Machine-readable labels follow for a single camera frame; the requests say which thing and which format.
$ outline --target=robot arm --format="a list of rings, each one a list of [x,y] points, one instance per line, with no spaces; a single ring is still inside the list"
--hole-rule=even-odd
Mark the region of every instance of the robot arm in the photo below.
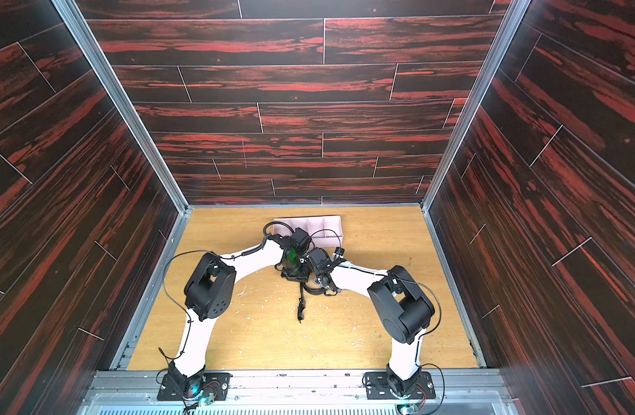
[[[225,256],[206,253],[190,277],[184,293],[187,318],[180,355],[168,369],[168,377],[183,393],[195,400],[203,389],[205,354],[216,320],[230,305],[234,285],[241,278],[270,265],[282,265],[281,276],[314,282],[340,292],[349,289],[371,299],[386,331],[393,337],[392,356],[387,365],[388,384],[397,396],[407,396],[420,376],[421,335],[435,313],[432,303],[413,284],[400,266],[391,270],[371,270],[346,261],[342,248],[329,258],[321,248],[308,251],[310,237],[297,228],[290,237],[265,234],[262,244]],[[404,294],[397,302],[395,295]]]
[[[222,256],[234,258],[231,260],[209,252],[200,260],[184,288],[189,317],[180,343],[184,345],[183,353],[173,361],[180,374],[190,377],[204,368],[211,332],[230,305],[234,285],[247,275],[277,264],[283,255],[283,249],[272,240],[265,240],[262,249],[242,255],[256,248]]]

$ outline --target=metal vent grille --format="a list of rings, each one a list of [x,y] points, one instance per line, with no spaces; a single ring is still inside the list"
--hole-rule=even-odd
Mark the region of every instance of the metal vent grille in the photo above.
[[[191,415],[395,415],[390,408],[359,409],[200,409]],[[182,415],[181,409],[101,409],[98,415]]]

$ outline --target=aluminum frame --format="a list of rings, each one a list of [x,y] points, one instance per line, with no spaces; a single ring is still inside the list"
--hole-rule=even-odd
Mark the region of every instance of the aluminum frame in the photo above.
[[[184,234],[186,225],[189,222],[190,213],[192,209],[187,210],[185,213],[179,213],[175,224],[172,226],[172,231],[167,239],[167,244],[161,253],[161,257],[156,263],[154,271],[151,273],[151,278],[145,287],[145,291],[142,294],[142,298],[138,303],[135,313],[131,318],[131,322],[123,335],[123,339],[117,348],[117,352],[114,355],[112,362],[110,363],[110,370],[125,370],[135,349],[142,330],[145,328],[147,318],[151,313],[151,308],[156,300],[161,289],[161,282],[165,278],[165,264],[174,256],[177,248],[179,247],[179,241]]]
[[[175,205],[176,209],[179,211],[179,216],[177,217],[177,220],[175,221],[175,225],[172,228],[169,241],[166,244],[164,251],[161,255],[161,258],[156,265],[156,268],[152,274],[149,284],[147,285],[145,289],[145,292],[143,294],[143,299],[140,301],[140,303],[138,304],[138,307],[136,308],[133,319],[131,320],[131,323],[124,335],[123,341],[120,344],[118,352],[115,355],[115,359],[110,366],[111,369],[117,369],[117,368],[121,369],[120,360],[122,359],[122,356],[125,355],[125,350],[127,348],[130,349],[129,345],[135,344],[135,342],[137,341],[137,339],[139,338],[142,332],[142,329],[144,328],[144,325],[149,316],[149,312],[151,311],[151,307],[153,306],[154,299],[156,298],[156,295],[159,292],[160,282],[162,278],[164,278],[164,264],[167,263],[167,261],[172,257],[172,255],[176,251],[177,246],[179,245],[180,237],[183,234],[186,224],[188,223],[190,213],[192,212],[193,209],[224,208],[225,206],[219,206],[219,205],[189,206],[187,199],[184,197],[177,182],[172,177],[172,174],[170,173],[170,170],[165,164],[163,157],[160,155],[158,149],[154,145],[153,140],[151,139],[151,136],[149,135],[149,132],[145,128],[144,124],[142,123],[142,120],[140,119],[138,113],[135,111],[133,104],[131,103],[129,97],[126,95],[119,79],[115,75],[114,70],[110,66],[110,63],[108,62],[105,54],[100,48],[91,29],[87,25],[87,22],[82,16],[80,9],[78,8],[77,4],[75,4],[75,1],[74,0],[51,0],[51,1],[55,5],[57,11],[59,12],[60,16],[62,17],[69,31],[75,38],[76,42],[78,43],[78,46],[81,48],[82,52],[87,58],[87,61],[90,63],[91,67],[94,69],[94,73],[97,75],[98,79],[103,84],[103,87],[106,89],[106,92],[108,93],[108,95],[112,98],[115,107],[122,115],[122,118],[126,122],[127,126],[129,127],[131,133],[133,134],[133,137],[135,137],[136,141],[140,145],[142,152],[145,154],[145,156],[149,160],[149,163],[151,164],[156,174],[160,178],[161,182],[163,183],[164,188],[166,189],[166,191],[168,192],[172,200],[172,203]],[[520,25],[522,17],[524,16],[524,13],[529,3],[530,3],[530,0],[514,0],[511,6],[509,7],[507,13],[505,14],[502,20],[501,26],[498,29],[497,36],[495,37],[493,44],[491,45],[491,49],[488,52],[487,58],[485,59],[485,62],[483,63],[480,74],[476,79],[476,82],[472,88],[471,94],[469,95],[469,99],[467,100],[467,103],[465,104],[465,107],[463,108],[461,117],[459,118],[454,128],[454,134],[449,140],[449,144],[447,145],[445,155],[438,166],[435,177],[433,179],[433,185],[429,187],[429,190],[424,196],[424,199],[421,203],[423,215],[424,215],[424,218],[426,219],[426,224],[428,225],[431,236],[433,237],[433,243],[435,244],[436,250],[438,252],[439,260],[445,271],[445,275],[447,277],[449,287],[451,288],[451,292],[454,295],[454,299],[455,299],[458,311],[461,315],[461,319],[463,320],[463,325],[465,326],[465,329],[468,333],[470,341],[472,342],[472,346],[477,356],[477,360],[479,361],[479,364],[483,366],[485,366],[485,360],[483,359],[483,355],[480,352],[479,342],[471,327],[471,322],[469,320],[467,311],[464,308],[464,304],[462,303],[462,298],[460,297],[458,289],[455,286],[453,275],[451,274],[450,269],[448,267],[448,263],[446,262],[446,257],[444,256],[444,252],[439,243],[439,239],[436,235],[435,228],[429,216],[428,209],[433,203],[433,200],[439,190],[439,187],[441,187],[441,184],[443,183],[447,170],[449,169],[449,167],[454,161],[455,154],[457,153],[458,149],[462,145],[465,134],[467,133],[467,130],[469,126],[471,125],[471,122],[476,114],[476,111],[481,101],[483,100],[483,97],[488,87],[490,86],[492,78],[495,72],[497,71],[499,64],[501,63],[502,58],[504,57],[506,49],[511,43],[511,40]],[[413,203],[398,203],[398,204],[371,203],[371,204],[357,204],[356,206],[414,206],[414,205],[415,204]],[[300,207],[317,207],[317,206],[350,207],[352,205],[307,204],[307,205],[297,205],[297,206],[293,205],[291,207],[299,207],[299,206]],[[239,205],[239,206],[227,206],[227,207],[228,208],[232,208],[232,207],[281,208],[281,207],[290,207],[290,206],[289,205]],[[447,369],[447,372],[449,374],[455,373],[455,372],[452,372],[453,370],[462,371],[461,369]],[[476,370],[477,376],[484,375],[491,371],[490,369],[471,369],[471,370]],[[237,372],[237,375],[240,377],[243,377],[244,372],[249,373],[252,378],[255,378],[255,377],[259,378],[263,376],[263,373],[261,371],[237,370],[235,372]],[[283,376],[283,374],[281,374],[280,371],[276,371],[276,372],[277,372],[276,373],[277,376],[279,377]],[[322,376],[329,377],[328,374],[323,373],[324,370],[319,370],[319,369],[304,370],[304,371],[285,370],[283,372],[285,372],[284,375],[287,375],[288,372],[305,372],[309,375],[308,377],[311,377],[311,378],[322,377]],[[359,373],[359,372],[363,374],[363,370],[359,370],[359,371],[357,370],[342,371],[341,370],[341,372],[343,372],[344,377],[351,377],[353,376],[352,375],[353,373]],[[101,382],[101,380],[105,378],[109,379],[108,381],[114,385],[114,389],[112,389],[110,392],[106,392],[106,388],[99,389],[97,387],[99,382]],[[143,392],[143,389],[147,387],[145,385],[140,385],[139,387],[141,389],[138,390],[137,392],[134,390],[127,390],[126,392],[123,392],[123,390],[125,390],[128,386],[131,385],[131,381],[134,378],[141,378],[141,379],[144,379],[144,382],[148,382],[149,380],[151,380],[151,372],[137,372],[137,371],[125,371],[125,370],[98,372],[94,379],[94,383],[96,384],[96,386],[92,385],[92,387],[90,388],[90,392],[88,393],[88,398],[90,400],[88,401],[92,402],[94,400],[94,394],[102,395],[106,393],[111,393],[112,395],[110,396],[110,399],[112,399],[113,397],[119,396],[120,394],[125,394],[127,396],[127,398],[125,399],[127,400],[127,402],[130,403],[135,400],[135,399],[133,400],[130,399],[130,396],[132,394],[132,396],[137,396],[137,397],[140,397],[140,395],[144,396],[144,403],[149,404],[152,401],[152,399],[148,395],[148,392]],[[455,387],[453,386],[454,384],[451,383],[451,380],[453,379],[454,378],[449,378],[449,380],[446,382],[447,390],[449,390],[452,387]],[[117,385],[116,384],[117,380],[122,380],[125,383],[125,385]],[[488,386],[478,385],[476,387],[481,387],[484,390],[488,390],[489,386],[490,385]],[[156,386],[152,385],[152,387],[154,389],[154,396],[155,396],[157,391],[157,385]],[[503,381],[501,381],[499,385],[493,387],[493,389],[495,390],[498,390],[499,388],[503,388],[503,391],[504,391],[503,404],[508,406],[511,403],[511,398],[510,396],[508,396],[508,391],[506,391],[506,386],[504,386]],[[329,389],[338,390],[338,387],[329,388]],[[363,403],[362,400],[359,400],[357,402],[357,404],[362,404],[362,403]]]
[[[278,209],[278,208],[299,208],[299,207],[397,207],[397,206],[419,206],[415,203],[329,203],[329,204],[189,204],[190,209],[238,209],[238,208],[255,208],[255,209]]]
[[[463,298],[460,295],[460,290],[458,290],[458,286],[455,283],[454,275],[451,272],[451,268],[449,267],[449,262],[446,261],[446,255],[444,254],[444,249],[442,248],[441,242],[439,241],[437,230],[433,225],[433,220],[430,217],[428,211],[424,211],[423,217],[426,219],[426,225],[428,225],[428,230],[430,231],[430,238],[433,240],[435,251],[438,254],[439,263],[442,265],[442,270],[444,270],[444,276],[446,277],[446,282],[449,285],[449,290],[454,296],[455,308],[458,310],[460,320],[463,322],[465,334],[467,335],[469,344],[474,351],[474,357],[476,358],[479,367],[488,367],[488,364],[485,361],[485,357],[483,356],[483,350],[481,349],[479,338],[477,337],[476,332],[474,332],[474,327],[472,326],[472,322],[469,318],[469,313],[465,308],[465,303],[463,303]]]
[[[498,369],[442,369],[446,394],[444,402],[486,403],[495,408],[496,414],[513,415],[513,399],[508,393]],[[308,369],[308,370],[212,370],[232,374],[228,399],[214,403],[209,409],[241,410],[258,409],[260,405],[291,408],[301,404],[303,408],[317,406],[327,410],[351,406],[357,409],[394,406],[403,401],[368,400],[361,383],[364,369]],[[438,403],[442,395],[442,381],[437,369],[428,369],[436,386]],[[89,386],[83,414],[97,414],[101,406],[142,406],[144,410],[166,413],[162,410],[181,408],[177,403],[160,403],[156,399],[159,385],[156,370],[97,372]]]
[[[189,206],[188,201],[181,192],[177,181],[172,177],[167,164],[165,164],[163,157],[156,148],[147,128],[142,124],[138,112],[123,90],[121,82],[119,82],[119,79],[115,75],[101,46],[98,45],[98,41],[89,28],[87,21],[85,21],[84,16],[82,16],[78,5],[75,4],[74,0],[51,1],[82,50],[82,53],[87,58],[92,69],[94,69],[94,73],[101,81],[101,84],[103,84],[103,88],[105,88],[112,99],[117,111],[122,115],[124,122],[133,134],[133,137],[135,137],[142,152],[147,157],[149,164],[158,175],[158,178],[161,179],[161,183],[163,183],[177,211],[179,213],[185,213]]]
[[[527,11],[527,7],[530,2],[531,0],[513,0],[511,2],[511,6],[506,11],[504,18],[502,19],[502,23],[499,25],[499,29],[497,30],[497,35],[493,40],[493,44],[488,50],[486,59],[481,66],[479,76],[474,82],[474,86],[469,93],[469,97],[467,97],[467,102],[460,114],[460,118],[458,118],[458,121],[455,124],[454,132],[451,134],[449,143],[444,151],[444,156],[439,162],[431,185],[428,187],[428,192],[426,192],[426,196],[423,198],[421,205],[423,207],[422,209],[424,214],[426,214],[428,209],[430,209],[430,206],[435,200],[435,196],[438,194],[439,187],[441,187],[442,182],[444,182],[447,171],[454,163],[455,155],[462,145],[463,140],[465,139],[465,134],[474,120],[477,110],[479,109],[479,105],[483,101],[483,97],[493,81],[493,77],[499,68],[499,64],[502,62],[502,59],[506,54],[506,49],[508,49],[513,36],[515,36],[516,31],[520,27],[522,18]]]

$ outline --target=wire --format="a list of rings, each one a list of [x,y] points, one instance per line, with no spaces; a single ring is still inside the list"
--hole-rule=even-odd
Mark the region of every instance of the wire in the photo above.
[[[432,411],[428,412],[427,414],[417,414],[417,415],[432,415],[435,412],[437,412],[439,407],[442,405],[442,403],[444,403],[444,396],[446,395],[446,383],[444,382],[444,372],[442,372],[442,370],[439,368],[439,366],[436,365],[435,363],[424,363],[423,365],[421,365],[421,367],[424,367],[426,365],[434,366],[434,367],[436,367],[439,370],[439,374],[442,377],[442,397],[439,400],[439,405],[437,406],[437,408],[433,409]]]
[[[160,374],[161,374],[161,372],[163,372],[164,370],[167,370],[167,369],[161,369],[161,370],[159,370],[159,371],[158,371],[158,373],[156,374],[156,383],[157,383],[157,384],[159,384],[159,385],[162,385],[163,383],[158,381],[158,375],[160,375]]]
[[[177,357],[181,356],[182,354],[184,354],[184,351],[186,349],[186,343],[188,343],[189,341],[189,336],[190,336],[190,327],[193,325],[193,319],[190,318],[190,314],[189,311],[186,310],[181,304],[177,303],[175,301],[174,298],[172,298],[168,293],[167,293],[167,289],[165,289],[165,276],[167,275],[167,270],[169,270],[170,268],[170,263],[175,259],[178,258],[182,255],[186,255],[187,253],[196,253],[196,252],[210,252],[207,250],[203,250],[203,249],[197,249],[194,251],[187,251],[187,252],[182,252],[182,253],[178,253],[177,255],[173,256],[172,258],[170,258],[170,260],[165,264],[165,269],[163,272],[163,280],[161,281],[161,286],[163,287],[163,292],[165,293],[165,295],[167,295],[167,297],[172,301],[172,303],[177,304],[177,307],[179,307],[181,309],[181,311],[183,311],[184,313],[186,313],[186,315],[188,316],[189,320],[188,320],[188,324],[189,324],[189,330],[188,333],[186,333],[186,340],[184,340],[184,345],[181,348],[181,350],[179,351],[179,354],[175,357],[168,357],[164,352],[163,349],[161,349],[160,347],[158,348],[158,350],[161,352],[161,354],[163,355],[163,357],[166,360],[170,360],[173,361],[175,360]]]
[[[318,232],[322,232],[323,230],[330,230],[331,232],[333,232],[333,234],[336,236],[336,238],[338,238],[338,247],[342,248],[343,247],[343,243],[340,241],[340,237],[338,236],[338,234],[336,233],[335,230],[333,229],[320,229],[320,230],[316,230],[315,232],[313,232],[310,236],[311,238],[311,242],[313,243],[313,248],[315,247],[315,243],[313,242],[313,235],[318,233]]]
[[[264,225],[264,228],[262,229],[262,233],[264,234],[265,237],[270,237],[272,234],[268,234],[267,233],[267,228],[271,225],[283,225],[285,228],[289,229],[290,232],[294,233],[294,229],[292,229],[292,227],[290,227],[288,224],[286,224],[285,222],[279,222],[277,220],[274,220],[272,222],[267,223],[266,225]]]
[[[339,266],[339,267],[341,267],[341,268],[350,268],[350,267],[346,267],[346,266],[342,266],[342,265],[338,265],[338,266]],[[353,268],[353,269],[355,269],[355,270],[357,270],[357,271],[365,272],[366,274],[377,275],[377,276],[382,276],[382,275],[383,275],[383,274],[375,274],[374,272],[370,272],[370,271],[364,271],[364,270],[361,270],[360,268]],[[423,288],[426,288],[428,291],[430,291],[430,294],[432,294],[432,295],[433,295],[433,297],[435,297],[435,301],[438,303],[438,310],[439,310],[438,323],[435,325],[435,327],[434,327],[434,328],[430,329],[429,331],[426,331],[424,334],[422,334],[421,336],[419,336],[419,337],[416,339],[416,340],[417,340],[417,343],[416,343],[416,353],[414,354],[414,364],[416,365],[416,359],[419,357],[419,348],[420,348],[420,345],[421,345],[421,343],[419,343],[419,340],[421,340],[421,337],[423,337],[423,336],[425,336],[425,335],[427,335],[427,334],[430,334],[430,333],[432,333],[433,331],[437,330],[437,328],[439,327],[439,324],[441,323],[441,315],[442,315],[442,312],[441,312],[441,304],[439,303],[439,298],[438,298],[438,296],[437,296],[437,295],[435,295],[435,293],[433,292],[433,290],[432,290],[432,289],[430,289],[430,288],[429,288],[428,286],[426,286],[425,284],[421,284],[420,282],[416,282],[416,281],[409,281],[409,280],[407,280],[407,279],[401,279],[401,278],[398,278],[398,277],[396,277],[395,279],[397,279],[398,281],[407,282],[407,283],[409,283],[409,284],[416,284],[416,285],[418,285],[418,286],[421,286],[421,287],[423,287]]]
[[[423,336],[425,336],[425,335],[427,335],[427,334],[430,334],[430,333],[432,333],[433,331],[437,330],[437,329],[438,329],[438,327],[439,327],[439,324],[441,323],[441,314],[442,314],[442,313],[441,313],[441,304],[439,303],[439,298],[438,298],[438,296],[437,296],[437,295],[435,295],[435,293],[433,293],[433,290],[432,290],[432,289],[430,289],[428,286],[423,285],[423,284],[421,284],[420,282],[408,281],[408,280],[406,280],[406,279],[400,279],[400,278],[397,278],[397,279],[399,279],[400,281],[403,281],[403,282],[409,282],[409,283],[411,283],[411,284],[416,284],[416,285],[418,285],[418,286],[421,286],[421,287],[426,288],[428,291],[430,291],[430,294],[432,294],[432,295],[433,295],[433,297],[435,297],[435,301],[437,301],[437,303],[438,303],[438,310],[439,310],[438,323],[435,325],[435,327],[434,327],[434,328],[430,329],[429,331],[426,331],[424,334],[422,334],[421,336],[419,336],[419,337],[417,337],[417,338],[416,338],[416,353],[414,353],[414,364],[416,365],[416,359],[419,357],[419,349],[421,348],[421,342],[419,342],[419,340],[421,340],[421,337],[423,337]]]
[[[419,389],[419,391],[421,392],[421,394],[423,395],[421,397],[421,408],[419,408],[419,411],[421,411],[421,409],[423,409],[423,407],[426,405],[426,399],[428,398],[426,396],[426,393],[423,391],[423,388],[421,387],[421,385],[419,385],[418,383],[416,384],[416,387]]]

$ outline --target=metal rail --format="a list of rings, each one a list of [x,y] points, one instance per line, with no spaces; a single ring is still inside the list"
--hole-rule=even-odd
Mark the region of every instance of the metal rail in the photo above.
[[[230,385],[227,386],[228,398],[208,407],[223,414],[235,414],[237,410],[241,415],[241,410],[259,410],[261,406],[276,411],[279,408],[291,411],[300,404],[301,410],[333,411],[351,407],[360,411],[389,409],[390,415],[396,415],[395,404],[401,403],[398,400],[368,400],[365,386],[361,383],[363,374],[368,370],[363,369],[214,370],[225,371],[232,374]],[[437,397],[427,404],[435,406],[441,400],[442,381],[438,370],[428,371],[435,382]],[[512,398],[497,369],[443,369],[443,373],[446,385],[444,408],[487,408],[486,412],[449,410],[448,413],[513,414],[513,411],[508,410],[509,404],[513,404]],[[162,411],[180,409],[182,404],[160,403],[156,400],[159,390],[157,374],[156,370],[97,372],[85,397],[82,413],[108,414],[103,411],[113,411],[114,408],[125,411],[136,406],[139,406],[136,410],[149,411],[138,413],[173,413]]]
[[[75,4],[74,0],[51,1],[55,5],[64,23],[66,23],[66,27],[68,27],[76,43],[80,46],[87,61],[94,69],[94,73],[112,99],[115,108],[117,108],[117,111],[122,115],[124,122],[126,122],[126,125],[138,142],[142,152],[147,157],[147,160],[149,160],[149,164],[158,175],[158,178],[161,179],[161,183],[163,183],[172,203],[175,204],[180,213],[185,212],[189,205],[188,201],[183,193],[181,193],[175,178],[172,177],[163,157],[151,139],[147,128],[142,124],[138,112],[133,107],[128,95],[124,92],[122,84],[115,75],[112,66],[110,66],[101,46],[98,45],[98,41],[89,28],[87,21],[84,20],[78,5]]]
[[[469,93],[469,97],[467,98],[465,107],[460,114],[460,118],[458,118],[458,122],[455,124],[454,132],[451,134],[451,139],[446,146],[444,156],[435,171],[433,181],[428,188],[426,197],[423,198],[421,205],[424,212],[427,212],[428,209],[430,209],[430,205],[433,203],[433,200],[435,200],[435,195],[437,195],[439,187],[446,177],[447,171],[451,167],[451,164],[454,163],[455,155],[465,139],[465,134],[474,120],[474,116],[479,109],[479,105],[481,104],[481,101],[483,101],[483,97],[488,91],[490,83],[493,81],[493,77],[499,68],[499,64],[502,62],[502,59],[506,54],[506,49],[508,49],[508,46],[511,44],[511,40],[516,34],[516,30],[518,30],[522,17],[524,16],[530,2],[531,0],[513,0],[511,2],[511,6],[506,11],[504,18],[502,19],[502,23],[497,30],[497,36],[495,36],[493,44],[488,51],[488,55],[481,66],[479,76],[474,82],[474,87],[472,87],[472,90]]]
[[[170,258],[172,258],[177,251],[179,241],[181,240],[181,236],[184,234],[186,225],[189,222],[191,212],[192,209],[189,209],[185,213],[179,213],[179,215],[177,215],[177,220],[175,220],[172,231],[167,237],[167,244],[165,244],[161,257],[156,263],[156,268],[154,268],[151,278],[149,278],[145,292],[142,294],[142,298],[140,299],[138,307],[133,314],[133,318],[131,318],[131,322],[126,329],[126,333],[123,335],[123,339],[119,344],[117,353],[115,353],[114,358],[110,363],[110,370],[125,370],[128,366],[130,355],[135,349],[135,344],[137,344],[138,339],[142,334],[142,330],[147,323],[147,318],[149,317],[151,308],[156,300],[156,296],[161,289],[161,282],[165,277],[165,264],[170,261]]]

